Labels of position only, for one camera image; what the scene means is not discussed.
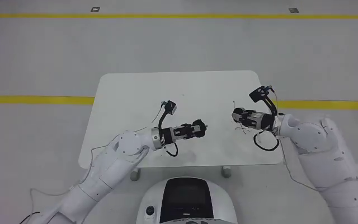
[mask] robot forearm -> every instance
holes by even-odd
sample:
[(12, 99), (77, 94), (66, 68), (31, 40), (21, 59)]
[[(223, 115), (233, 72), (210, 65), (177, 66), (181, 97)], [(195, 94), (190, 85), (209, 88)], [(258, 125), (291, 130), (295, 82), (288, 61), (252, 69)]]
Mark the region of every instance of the robot forearm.
[(42, 213), (32, 223), (51, 223), (58, 218), (61, 223), (82, 223), (97, 202), (112, 191), (149, 150), (156, 151), (166, 144), (176, 143), (179, 139), (200, 138), (205, 135), (206, 126), (201, 120), (196, 120), (193, 124), (162, 129), (164, 117), (167, 114), (173, 115), (176, 104), (168, 101), (162, 105), (165, 105), (166, 111), (159, 121), (159, 127), (144, 134), (126, 132), (116, 136), (91, 162), (84, 179), (76, 184), (60, 203)]
[(270, 114), (242, 108), (232, 117), (246, 127), (289, 137), (306, 176), (326, 201), (336, 223), (358, 223), (356, 164), (332, 120), (312, 117), (300, 121), (291, 114), (280, 114), (274, 121)]

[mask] yellow floor line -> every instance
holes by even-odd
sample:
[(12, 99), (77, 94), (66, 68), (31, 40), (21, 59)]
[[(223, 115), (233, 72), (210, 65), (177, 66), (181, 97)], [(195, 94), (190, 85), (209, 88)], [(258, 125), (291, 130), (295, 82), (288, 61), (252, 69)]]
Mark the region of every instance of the yellow floor line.
[(357, 20), (358, 15), (342, 14), (51, 14), (51, 13), (0, 13), (0, 18), (241, 18), (284, 20)]
[[(0, 96), (0, 104), (92, 105), (94, 100), (85, 96)], [(279, 108), (358, 110), (358, 101), (279, 100)]]
[(0, 96), (0, 104), (92, 105), (94, 101), (86, 96)]

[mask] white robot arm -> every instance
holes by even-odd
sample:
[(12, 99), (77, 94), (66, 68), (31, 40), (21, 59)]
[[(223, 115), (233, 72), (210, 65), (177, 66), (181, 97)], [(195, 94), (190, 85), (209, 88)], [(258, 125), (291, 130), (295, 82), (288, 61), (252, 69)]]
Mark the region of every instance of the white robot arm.
[(41, 213), (32, 222), (45, 223), (83, 223), (92, 208), (131, 172), (148, 154), (176, 144), (179, 139), (202, 137), (206, 126), (201, 120), (193, 124), (183, 124), (175, 128), (161, 128), (164, 117), (173, 114), (176, 105), (164, 103), (165, 112), (158, 128), (144, 134), (126, 132), (116, 136), (113, 141), (91, 162), (88, 174), (53, 208)]
[(267, 97), (269, 89), (272, 90), (271, 86), (262, 86), (254, 90), (250, 97), (254, 102), (263, 100), (271, 114), (236, 108), (233, 119), (246, 127), (290, 138), (306, 176), (326, 201), (336, 223), (357, 224), (356, 164), (336, 124), (327, 117), (300, 121), (291, 114), (277, 114), (274, 104)]

